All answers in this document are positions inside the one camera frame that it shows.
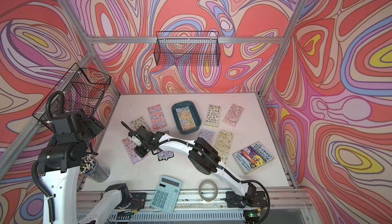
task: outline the plastic tray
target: plastic tray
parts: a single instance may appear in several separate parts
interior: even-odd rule
[[[189,106],[189,110],[190,110],[190,113],[192,114],[193,120],[195,121],[196,127],[193,129],[189,129],[189,130],[182,130],[181,124],[179,123],[179,118],[177,116],[176,109],[183,108],[186,106]],[[177,129],[183,135],[198,131],[200,128],[200,125],[202,124],[202,120],[200,119],[200,116],[199,116],[199,113],[197,112],[195,104],[193,104],[193,102],[191,102],[191,101],[187,100],[187,101],[184,101],[181,103],[174,104],[172,106],[172,113],[173,113],[174,121],[176,122]]]

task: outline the calculator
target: calculator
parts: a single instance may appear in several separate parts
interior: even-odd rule
[[[151,202],[151,207],[172,213],[178,199],[180,188],[181,182],[179,180],[164,175],[161,176]]]

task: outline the psychedelic wall pattern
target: psychedelic wall pattern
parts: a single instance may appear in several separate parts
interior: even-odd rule
[[[1,154],[86,50],[56,0],[0,0],[0,39]],[[104,123],[114,97],[108,90],[95,114]],[[42,222],[43,195],[30,169],[51,136],[42,127],[0,181],[0,224]]]
[[[70,0],[92,36],[282,36],[297,0]],[[220,67],[156,67],[154,45],[97,44],[120,93],[258,91],[277,45],[224,44]]]
[[[94,114],[105,125],[114,108],[115,97],[109,87]],[[52,135],[50,130],[43,127],[0,181],[0,224],[42,223],[43,193],[31,179],[31,166]],[[97,149],[96,142],[101,137],[102,133],[91,141],[94,149]]]
[[[120,93],[256,92],[277,44],[234,44],[218,67],[157,66],[153,44],[95,44]]]
[[[392,222],[392,0],[309,0],[269,116],[322,221]]]
[[[297,0],[70,2],[91,36],[155,36],[155,31],[183,29],[218,30],[221,36],[257,36],[275,29],[275,36],[282,36]]]

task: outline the tape roll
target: tape roll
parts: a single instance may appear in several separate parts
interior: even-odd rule
[[[206,198],[206,197],[204,197],[204,196],[202,195],[202,187],[203,187],[205,184],[207,184],[207,183],[211,184],[211,185],[214,187],[215,193],[214,193],[214,196],[213,196],[212,198]],[[213,182],[213,181],[211,181],[211,180],[204,180],[204,181],[202,181],[202,182],[200,183],[200,185],[199,185],[199,195],[200,195],[200,197],[201,197],[204,201],[206,201],[206,202],[211,202],[211,201],[213,201],[213,200],[218,196],[218,186],[215,184],[215,182]]]

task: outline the book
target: book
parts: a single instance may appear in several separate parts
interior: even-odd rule
[[[240,168],[245,174],[271,162],[274,157],[260,142],[256,142],[236,153],[233,153]]]

